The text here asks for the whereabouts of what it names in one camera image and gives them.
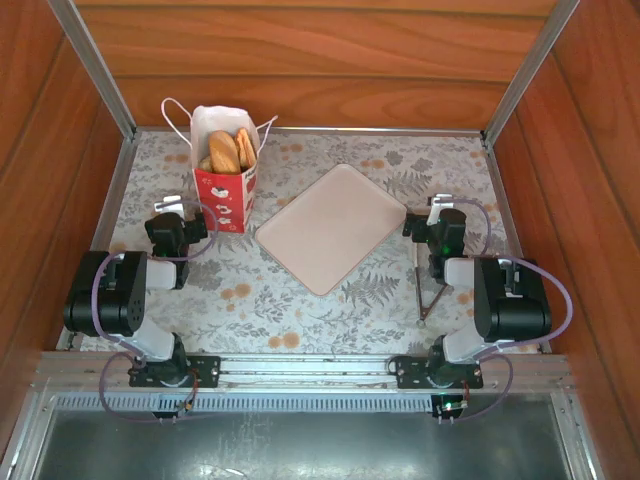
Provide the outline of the red white paper bag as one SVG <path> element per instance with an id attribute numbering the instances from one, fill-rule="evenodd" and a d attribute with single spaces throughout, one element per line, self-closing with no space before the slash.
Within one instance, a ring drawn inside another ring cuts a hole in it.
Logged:
<path id="1" fill-rule="evenodd" d="M 256 125 L 243 109 L 227 106 L 198 106 L 188 111 L 176 99 L 167 97 L 161 102 L 161 113 L 167 125 L 188 145 L 194 183 L 201 203 L 214 210 L 216 219 L 207 221 L 211 229 L 243 233 L 247 229 L 254 205 L 258 165 L 273 123 Z M 209 136 L 218 130 L 229 133 L 235 140 L 240 128 L 249 132 L 257 163 L 253 168 L 236 175 L 208 173 L 198 168 L 203 158 L 210 156 Z"/>

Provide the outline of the long golden bread roll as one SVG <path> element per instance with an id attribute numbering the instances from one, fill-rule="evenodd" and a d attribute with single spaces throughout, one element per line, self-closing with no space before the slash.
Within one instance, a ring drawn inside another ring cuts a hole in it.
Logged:
<path id="1" fill-rule="evenodd" d="M 221 175 L 241 173 L 241 165 L 234 138 L 218 130 L 209 136 L 209 150 L 213 172 Z"/>

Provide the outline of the pink rectangular tray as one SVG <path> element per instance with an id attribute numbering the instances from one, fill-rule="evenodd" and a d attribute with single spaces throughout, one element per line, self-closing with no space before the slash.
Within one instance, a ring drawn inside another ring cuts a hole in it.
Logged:
<path id="1" fill-rule="evenodd" d="M 313 295 L 334 290 L 405 220 L 406 207 L 339 164 L 259 227 L 257 243 Z"/>

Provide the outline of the braided golden pastry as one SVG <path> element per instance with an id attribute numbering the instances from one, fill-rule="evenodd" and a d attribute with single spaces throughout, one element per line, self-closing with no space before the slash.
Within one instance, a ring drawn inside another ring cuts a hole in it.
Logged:
<path id="1" fill-rule="evenodd" d="M 257 156 L 249 132 L 240 128 L 235 136 L 236 149 L 242 171 L 249 170 L 257 163 Z"/>

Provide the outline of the floral tablecloth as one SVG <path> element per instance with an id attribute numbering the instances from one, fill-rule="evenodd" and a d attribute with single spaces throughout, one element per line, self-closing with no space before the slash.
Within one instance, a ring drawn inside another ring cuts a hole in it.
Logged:
<path id="1" fill-rule="evenodd" d="M 447 289 L 418 324 L 412 245 L 394 232 L 326 296 L 313 295 L 256 242 L 257 229 L 338 164 L 347 164 L 411 210 L 430 196 L 459 198 L 468 253 L 510 250 L 486 151 L 477 138 L 271 134 L 255 206 L 243 234 L 199 244 L 186 286 L 151 290 L 145 315 L 206 353 L 409 354 L 472 319 L 470 290 Z M 419 248 L 425 305 L 439 286 Z"/>

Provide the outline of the aluminium base beam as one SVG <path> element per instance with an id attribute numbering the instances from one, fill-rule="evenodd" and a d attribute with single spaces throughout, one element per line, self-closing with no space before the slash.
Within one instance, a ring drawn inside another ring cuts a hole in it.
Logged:
<path id="1" fill-rule="evenodd" d="M 94 392 L 109 352 L 46 352 L 33 391 Z M 517 394 L 573 393 L 576 381 L 563 355 L 513 354 Z M 386 355 L 223 354 L 215 393 L 395 393 L 397 381 Z"/>

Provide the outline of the small board with green light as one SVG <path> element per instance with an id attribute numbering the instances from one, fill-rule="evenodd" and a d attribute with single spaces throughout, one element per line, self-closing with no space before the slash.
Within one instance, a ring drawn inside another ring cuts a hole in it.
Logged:
<path id="1" fill-rule="evenodd" d="M 439 424 L 453 425 L 468 407 L 468 401 L 463 395 L 432 395 L 432 417 Z"/>

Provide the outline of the small connector board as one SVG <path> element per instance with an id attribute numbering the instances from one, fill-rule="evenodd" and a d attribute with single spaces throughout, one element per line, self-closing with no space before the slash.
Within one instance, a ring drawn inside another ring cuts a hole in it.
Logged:
<path id="1" fill-rule="evenodd" d="M 179 402 L 175 407 L 170 409 L 169 411 L 154 411 L 153 416 L 160 423 L 171 423 L 175 424 L 183 417 L 186 417 L 193 409 L 193 401 L 182 401 Z"/>

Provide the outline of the grey metal panel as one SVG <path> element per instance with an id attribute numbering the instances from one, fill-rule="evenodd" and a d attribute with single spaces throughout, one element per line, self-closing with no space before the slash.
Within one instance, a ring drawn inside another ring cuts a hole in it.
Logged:
<path id="1" fill-rule="evenodd" d="M 418 413 L 222 413 L 142 425 L 54 416 L 36 480 L 572 480 L 551 404 L 457 425 Z"/>

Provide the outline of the aluminium side rail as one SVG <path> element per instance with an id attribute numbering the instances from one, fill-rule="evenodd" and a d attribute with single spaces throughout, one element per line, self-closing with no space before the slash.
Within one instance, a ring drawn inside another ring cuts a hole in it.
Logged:
<path id="1" fill-rule="evenodd" d="M 138 141 L 139 139 L 134 137 L 132 140 L 125 139 L 122 142 L 111 182 L 90 244 L 91 250 L 106 251 L 110 246 L 119 209 L 135 159 Z"/>

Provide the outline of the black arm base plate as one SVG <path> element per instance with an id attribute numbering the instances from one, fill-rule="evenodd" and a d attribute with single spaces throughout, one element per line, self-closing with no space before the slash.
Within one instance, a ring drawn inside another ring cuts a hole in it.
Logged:
<path id="1" fill-rule="evenodd" d="M 137 388 L 217 388 L 221 358 L 190 355 L 184 359 L 148 362 L 142 369 L 131 368 L 129 386 Z"/>
<path id="2" fill-rule="evenodd" d="M 391 373 L 399 389 L 481 389 L 482 372 L 477 364 L 454 364 L 440 357 L 396 356 Z"/>

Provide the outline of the aluminium frame post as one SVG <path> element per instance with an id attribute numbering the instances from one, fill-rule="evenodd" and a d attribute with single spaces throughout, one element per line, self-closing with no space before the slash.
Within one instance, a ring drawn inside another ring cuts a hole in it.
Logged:
<path id="1" fill-rule="evenodd" d="M 132 140 L 136 122 L 74 0 L 47 0 L 47 3 L 121 134 Z"/>
<path id="2" fill-rule="evenodd" d="M 484 130 L 485 144 L 492 148 L 527 88 L 575 12 L 580 0 L 558 0 L 531 49 L 500 100 Z"/>

